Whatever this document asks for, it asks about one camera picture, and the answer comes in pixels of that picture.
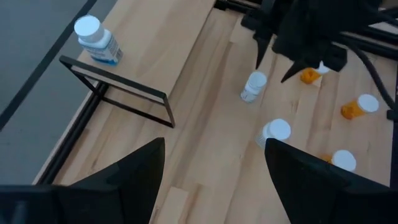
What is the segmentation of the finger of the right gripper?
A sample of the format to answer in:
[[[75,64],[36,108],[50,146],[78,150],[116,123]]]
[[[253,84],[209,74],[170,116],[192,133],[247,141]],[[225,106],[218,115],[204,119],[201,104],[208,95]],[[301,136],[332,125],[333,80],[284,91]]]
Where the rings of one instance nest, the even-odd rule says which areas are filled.
[[[262,59],[265,56],[267,47],[271,41],[271,35],[269,35],[269,34],[262,35],[260,33],[255,33],[254,40],[257,43],[256,69],[258,69],[262,62]]]
[[[281,83],[285,82],[289,78],[296,75],[298,72],[304,70],[305,68],[309,68],[309,64],[304,60],[297,60],[295,61],[292,66],[287,70],[286,74],[281,79]]]

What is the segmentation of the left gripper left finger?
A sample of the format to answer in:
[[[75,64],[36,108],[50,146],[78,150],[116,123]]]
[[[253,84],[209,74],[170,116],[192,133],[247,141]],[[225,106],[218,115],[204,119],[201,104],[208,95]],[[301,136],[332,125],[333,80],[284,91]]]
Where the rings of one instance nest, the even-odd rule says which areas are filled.
[[[1,223],[148,223],[165,163],[155,138],[104,169],[66,185],[1,186]]]

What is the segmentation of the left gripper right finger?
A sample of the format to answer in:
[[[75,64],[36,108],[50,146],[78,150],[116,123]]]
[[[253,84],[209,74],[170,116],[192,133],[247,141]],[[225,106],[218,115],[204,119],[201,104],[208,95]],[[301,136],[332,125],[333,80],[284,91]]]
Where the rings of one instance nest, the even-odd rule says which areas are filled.
[[[269,138],[267,167],[291,223],[397,223],[397,191]]]

